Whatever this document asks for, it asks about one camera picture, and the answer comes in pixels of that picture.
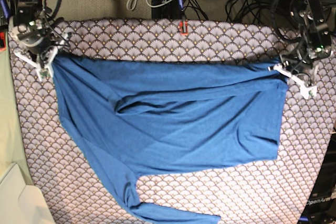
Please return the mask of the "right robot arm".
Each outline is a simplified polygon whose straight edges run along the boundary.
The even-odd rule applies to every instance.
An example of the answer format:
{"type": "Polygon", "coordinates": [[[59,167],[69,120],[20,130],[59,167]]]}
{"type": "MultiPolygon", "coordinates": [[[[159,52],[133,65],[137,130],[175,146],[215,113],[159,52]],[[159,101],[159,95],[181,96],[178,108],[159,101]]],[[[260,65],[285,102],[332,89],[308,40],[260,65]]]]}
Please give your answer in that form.
{"type": "Polygon", "coordinates": [[[8,20],[8,33],[30,53],[40,55],[60,44],[61,36],[55,31],[56,19],[62,0],[54,9],[47,0],[16,0],[15,12],[8,20]]]}

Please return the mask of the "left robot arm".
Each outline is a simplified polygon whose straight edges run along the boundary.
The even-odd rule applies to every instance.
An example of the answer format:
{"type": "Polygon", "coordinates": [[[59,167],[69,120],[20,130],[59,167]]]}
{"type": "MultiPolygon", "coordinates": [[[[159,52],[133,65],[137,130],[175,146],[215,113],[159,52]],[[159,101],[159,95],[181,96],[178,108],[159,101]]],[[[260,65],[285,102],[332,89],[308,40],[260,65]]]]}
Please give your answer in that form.
{"type": "Polygon", "coordinates": [[[270,6],[272,27],[281,40],[296,44],[290,53],[282,56],[286,70],[300,74],[305,69],[312,69],[316,62],[329,58],[334,44],[321,1],[290,0],[289,14],[297,23],[300,32],[297,38],[287,38],[279,30],[275,18],[279,2],[280,0],[273,0],[270,6]]]}

